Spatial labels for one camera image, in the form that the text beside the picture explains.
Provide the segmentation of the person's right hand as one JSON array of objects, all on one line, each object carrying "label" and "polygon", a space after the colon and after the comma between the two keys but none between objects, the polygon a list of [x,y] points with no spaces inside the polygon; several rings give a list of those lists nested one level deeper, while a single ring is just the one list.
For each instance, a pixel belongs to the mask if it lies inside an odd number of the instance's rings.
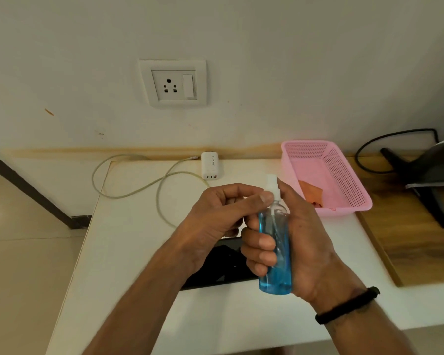
[{"label": "person's right hand", "polygon": [[[258,231],[255,215],[245,218],[247,227],[243,231]],[[296,222],[289,215],[289,238],[291,256],[292,293],[310,302],[326,290],[347,287],[366,287],[357,275],[339,258],[331,238],[315,211],[304,200],[304,221]],[[242,252],[247,266],[252,271],[252,263],[273,266],[276,262],[274,252],[252,250]]]}]

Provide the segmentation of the person's left hand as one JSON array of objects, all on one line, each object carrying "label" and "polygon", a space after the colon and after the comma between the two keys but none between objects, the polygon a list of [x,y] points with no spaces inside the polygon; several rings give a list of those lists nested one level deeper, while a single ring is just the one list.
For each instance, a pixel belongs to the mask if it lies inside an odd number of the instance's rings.
[{"label": "person's left hand", "polygon": [[181,252],[182,262],[188,266],[189,275],[202,267],[217,241],[228,237],[230,233],[237,233],[241,222],[248,217],[225,220],[225,205],[229,198],[251,195],[258,191],[263,189],[240,183],[210,187],[203,191],[170,238]]}]

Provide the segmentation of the blue liquid spray bottle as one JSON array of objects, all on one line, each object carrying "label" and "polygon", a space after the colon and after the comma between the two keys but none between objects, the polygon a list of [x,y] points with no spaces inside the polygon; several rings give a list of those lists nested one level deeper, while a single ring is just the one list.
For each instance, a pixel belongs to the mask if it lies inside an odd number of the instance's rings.
[{"label": "blue liquid spray bottle", "polygon": [[281,203],[275,174],[266,175],[265,190],[273,193],[274,202],[259,213],[259,232],[269,235],[275,241],[277,263],[268,268],[265,276],[259,278],[259,288],[272,295],[288,295],[292,291],[288,211]]}]

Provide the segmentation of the person's right forearm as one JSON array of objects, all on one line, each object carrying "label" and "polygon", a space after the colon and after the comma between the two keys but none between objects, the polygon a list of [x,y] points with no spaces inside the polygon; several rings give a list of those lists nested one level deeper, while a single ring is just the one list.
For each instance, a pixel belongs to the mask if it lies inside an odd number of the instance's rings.
[{"label": "person's right forearm", "polygon": [[[347,287],[319,292],[310,302],[316,314],[325,313],[367,288]],[[323,325],[339,355],[417,355],[408,338],[388,318],[376,300]]]}]

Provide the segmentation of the person's left forearm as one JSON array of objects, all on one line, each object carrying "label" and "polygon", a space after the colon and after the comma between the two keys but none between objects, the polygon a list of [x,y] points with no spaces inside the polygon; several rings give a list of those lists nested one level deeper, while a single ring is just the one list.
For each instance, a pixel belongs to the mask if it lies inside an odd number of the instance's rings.
[{"label": "person's left forearm", "polygon": [[151,355],[188,278],[222,234],[176,230],[117,302],[82,355]]}]

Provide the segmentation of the orange cloth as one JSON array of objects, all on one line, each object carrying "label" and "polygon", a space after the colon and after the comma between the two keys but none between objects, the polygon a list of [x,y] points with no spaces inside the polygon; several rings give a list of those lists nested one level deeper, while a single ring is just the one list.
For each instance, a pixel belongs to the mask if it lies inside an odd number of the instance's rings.
[{"label": "orange cloth", "polygon": [[323,208],[323,189],[305,181],[298,180],[304,198],[311,203],[315,208]]}]

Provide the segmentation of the black tablet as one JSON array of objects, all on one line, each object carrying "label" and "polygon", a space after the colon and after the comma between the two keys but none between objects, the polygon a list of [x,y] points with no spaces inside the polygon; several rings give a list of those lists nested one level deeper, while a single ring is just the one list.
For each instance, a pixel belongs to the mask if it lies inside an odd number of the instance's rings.
[{"label": "black tablet", "polygon": [[242,238],[222,238],[208,254],[203,266],[184,283],[181,290],[192,290],[257,279],[241,253]]}]

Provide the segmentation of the pink plastic basket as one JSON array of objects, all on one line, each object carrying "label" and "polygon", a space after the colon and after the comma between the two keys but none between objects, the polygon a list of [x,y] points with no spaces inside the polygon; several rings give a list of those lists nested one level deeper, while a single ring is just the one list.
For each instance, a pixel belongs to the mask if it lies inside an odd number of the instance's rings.
[{"label": "pink plastic basket", "polygon": [[370,210],[372,199],[339,147],[329,141],[295,140],[281,144],[282,180],[299,195],[300,181],[322,190],[320,217],[340,217]]}]

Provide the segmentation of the white charger adapter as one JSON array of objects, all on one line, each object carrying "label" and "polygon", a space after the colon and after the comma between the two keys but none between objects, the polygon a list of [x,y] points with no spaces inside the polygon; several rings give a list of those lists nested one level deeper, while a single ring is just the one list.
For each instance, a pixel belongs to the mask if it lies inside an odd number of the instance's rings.
[{"label": "white charger adapter", "polygon": [[203,152],[201,160],[201,177],[206,181],[220,179],[222,171],[219,164],[219,154],[214,151]]}]

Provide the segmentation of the black wristband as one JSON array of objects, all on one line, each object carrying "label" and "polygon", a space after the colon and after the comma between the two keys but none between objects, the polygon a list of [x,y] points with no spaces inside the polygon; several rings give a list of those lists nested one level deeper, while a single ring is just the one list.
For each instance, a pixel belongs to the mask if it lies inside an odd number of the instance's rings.
[{"label": "black wristband", "polygon": [[378,295],[380,295],[380,291],[377,287],[369,287],[358,296],[355,296],[354,298],[351,298],[348,301],[337,305],[331,310],[322,314],[316,314],[315,320],[320,325],[326,325],[337,320],[340,317],[348,315],[351,312],[367,306],[372,301],[374,301],[378,297]]}]

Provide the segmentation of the black monitor stand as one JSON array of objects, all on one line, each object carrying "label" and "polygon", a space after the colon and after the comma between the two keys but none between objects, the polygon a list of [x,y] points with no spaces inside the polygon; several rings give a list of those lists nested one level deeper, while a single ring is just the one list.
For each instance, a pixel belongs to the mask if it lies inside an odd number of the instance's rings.
[{"label": "black monitor stand", "polygon": [[[412,161],[407,161],[389,148],[382,148],[381,154],[393,167],[394,172],[399,176],[400,182],[405,187],[408,164]],[[444,229],[444,202],[441,200],[437,188],[439,187],[410,188],[409,190],[413,191],[439,226]]]}]

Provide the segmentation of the black monitor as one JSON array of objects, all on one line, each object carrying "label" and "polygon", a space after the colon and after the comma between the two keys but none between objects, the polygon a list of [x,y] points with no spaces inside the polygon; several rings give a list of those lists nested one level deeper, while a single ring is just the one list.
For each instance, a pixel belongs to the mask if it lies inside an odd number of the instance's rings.
[{"label": "black monitor", "polygon": [[444,141],[409,162],[406,189],[444,186]]}]

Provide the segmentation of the white wall socket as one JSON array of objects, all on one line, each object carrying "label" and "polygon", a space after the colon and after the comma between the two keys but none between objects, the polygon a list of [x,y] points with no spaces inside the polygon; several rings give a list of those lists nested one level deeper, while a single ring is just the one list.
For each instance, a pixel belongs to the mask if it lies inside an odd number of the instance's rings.
[{"label": "white wall socket", "polygon": [[207,105],[206,60],[140,59],[138,66],[144,92],[151,107],[204,107]]}]

